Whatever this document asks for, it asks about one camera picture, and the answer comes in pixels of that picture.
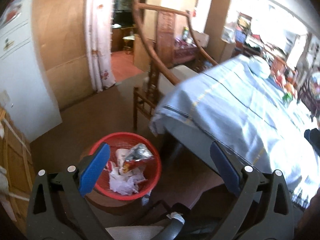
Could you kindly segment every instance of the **wooden chair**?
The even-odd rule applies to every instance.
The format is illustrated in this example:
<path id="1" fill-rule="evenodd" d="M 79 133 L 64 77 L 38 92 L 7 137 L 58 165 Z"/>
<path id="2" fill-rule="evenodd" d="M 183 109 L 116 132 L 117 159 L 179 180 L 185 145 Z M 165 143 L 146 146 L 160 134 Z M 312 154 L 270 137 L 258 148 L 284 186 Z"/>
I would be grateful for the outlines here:
<path id="1" fill-rule="evenodd" d="M 141 9 L 157 11 L 156 42 L 154 44 L 148 42 L 148 39 L 142 31 L 143 23 Z M 140 35 L 147 53 L 151 57 L 147 87 L 145 89 L 142 87 L 134 87 L 133 90 L 133 127 L 136 130 L 138 111 L 148 119 L 151 119 L 153 116 L 154 109 L 161 98 L 159 81 L 167 80 L 169 84 L 175 86 L 180 82 L 180 79 L 186 79 L 186 77 L 192 76 L 192 73 L 190 72 L 193 71 L 187 67 L 183 65 L 174 67 L 174 28 L 176 15 L 182 15 L 187 18 L 190 34 L 199 49 L 199 54 L 213 66 L 216 66 L 217 63 L 198 44 L 191 27 L 191 16 L 189 11 L 182 12 L 161 6 L 139 3 L 139 0 L 134 0 L 132 14 L 137 26 L 138 34 Z M 179 68 L 182 69 L 183 72 L 188 73 L 179 75 Z"/>

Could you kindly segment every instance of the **light blue bedsheet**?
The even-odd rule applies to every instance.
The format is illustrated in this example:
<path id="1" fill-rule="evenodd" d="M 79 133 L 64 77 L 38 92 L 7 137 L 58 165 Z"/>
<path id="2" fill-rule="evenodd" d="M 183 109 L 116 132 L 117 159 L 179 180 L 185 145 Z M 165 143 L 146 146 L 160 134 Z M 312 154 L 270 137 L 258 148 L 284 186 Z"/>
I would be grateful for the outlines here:
<path id="1" fill-rule="evenodd" d="M 283 91 L 271 78 L 253 74 L 248 62 L 240 55 L 180 83 L 160 102 L 150 128 L 163 133 L 163 120 L 171 117 L 220 141 L 261 172 L 281 170 L 292 200 L 306 208 L 320 187 L 319 156 L 303 136 L 316 122 L 303 103 L 286 108 Z"/>

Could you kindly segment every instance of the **drawer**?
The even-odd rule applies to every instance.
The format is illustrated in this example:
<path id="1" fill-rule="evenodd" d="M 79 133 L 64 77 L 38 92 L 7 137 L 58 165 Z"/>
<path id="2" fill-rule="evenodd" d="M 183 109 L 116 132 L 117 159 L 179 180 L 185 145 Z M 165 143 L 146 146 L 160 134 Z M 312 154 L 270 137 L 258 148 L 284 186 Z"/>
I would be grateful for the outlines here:
<path id="1" fill-rule="evenodd" d="M 14 48 L 31 37 L 28 23 L 17 26 L 0 37 L 0 58 L 9 54 Z"/>

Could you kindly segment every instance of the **doorway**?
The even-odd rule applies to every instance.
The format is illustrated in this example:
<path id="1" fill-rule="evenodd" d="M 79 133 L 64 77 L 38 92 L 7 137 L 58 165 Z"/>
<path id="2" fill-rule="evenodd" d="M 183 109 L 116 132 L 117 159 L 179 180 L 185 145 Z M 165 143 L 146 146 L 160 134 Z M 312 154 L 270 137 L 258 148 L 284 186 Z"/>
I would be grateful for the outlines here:
<path id="1" fill-rule="evenodd" d="M 144 71 L 134 64 L 136 27 L 132 17 L 132 0 L 114 0 L 111 68 L 116 82 L 141 74 Z"/>

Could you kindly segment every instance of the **curved wooden armrest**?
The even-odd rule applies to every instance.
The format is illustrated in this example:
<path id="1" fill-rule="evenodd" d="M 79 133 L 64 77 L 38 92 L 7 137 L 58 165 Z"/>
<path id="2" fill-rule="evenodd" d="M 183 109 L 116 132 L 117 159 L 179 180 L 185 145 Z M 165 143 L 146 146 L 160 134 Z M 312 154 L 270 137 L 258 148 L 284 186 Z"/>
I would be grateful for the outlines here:
<path id="1" fill-rule="evenodd" d="M 217 63 L 213 58 L 211 58 L 211 57 L 204 51 L 204 49 L 199 45 L 197 39 L 195 38 L 193 29 L 192 29 L 192 26 L 191 26 L 191 16 L 190 16 L 190 12 L 187 11 L 187 14 L 188 14 L 188 16 L 187 16 L 188 27 L 189 27 L 189 31 L 190 31 L 191 37 L 192 37 L 192 39 L 193 39 L 193 42 L 196 44 L 196 46 L 198 47 L 200 53 L 202 54 L 202 56 L 204 56 L 204 58 L 206 58 L 213 66 L 218 65 L 218 63 Z"/>
<path id="2" fill-rule="evenodd" d="M 150 10 L 160 10 L 161 7 L 160 6 L 155 6 L 155 5 L 143 4 L 143 3 L 139 3 L 139 0 L 133 0 L 133 18 L 134 18 L 135 24 L 137 25 L 138 33 L 139 33 L 140 38 L 142 40 L 143 46 L 145 47 L 145 49 L 148 52 L 149 56 L 152 58 L 152 60 L 155 63 L 155 65 L 158 67 L 159 71 L 173 85 L 176 85 L 176 84 L 178 84 L 180 82 L 180 80 L 169 69 L 167 69 L 167 67 L 163 64 L 163 62 L 158 57 L 158 55 L 155 52 L 155 50 L 153 49 L 153 47 L 150 44 L 148 44 L 147 38 L 145 37 L 145 35 L 144 35 L 143 31 L 142 31 L 143 23 L 142 23 L 142 20 L 141 20 L 141 13 L 140 13 L 140 9 L 141 8 L 150 9 Z"/>
<path id="3" fill-rule="evenodd" d="M 157 53 L 153 49 L 153 47 L 148 44 L 147 38 L 144 35 L 142 29 L 143 29 L 143 23 L 142 23 L 142 17 L 140 13 L 140 9 L 146 9 L 146 10 L 153 10 L 153 11 L 162 11 L 162 12 L 168 12 L 168 13 L 173 13 L 173 14 L 178 14 L 182 15 L 187 18 L 188 20 L 188 27 L 191 33 L 191 36 L 193 38 L 194 43 L 198 47 L 200 53 L 214 66 L 218 65 L 205 51 L 204 49 L 199 45 L 198 41 L 196 40 L 192 26 L 191 26 L 191 17 L 190 17 L 190 12 L 182 12 L 170 8 L 165 8 L 161 6 L 156 6 L 156 5 L 150 5 L 150 4 L 145 4 L 145 3 L 140 3 L 140 0 L 133 0 L 132 3 L 132 14 L 133 14 L 133 19 L 135 21 L 135 24 L 137 25 L 138 29 L 138 34 L 140 35 L 140 38 L 142 40 L 143 46 L 145 47 L 147 53 L 155 63 L 156 67 L 159 69 L 159 71 L 173 84 L 176 85 L 180 82 L 180 80 L 170 71 L 168 68 L 164 65 L 164 63 L 161 61 L 161 59 L 158 57 Z"/>

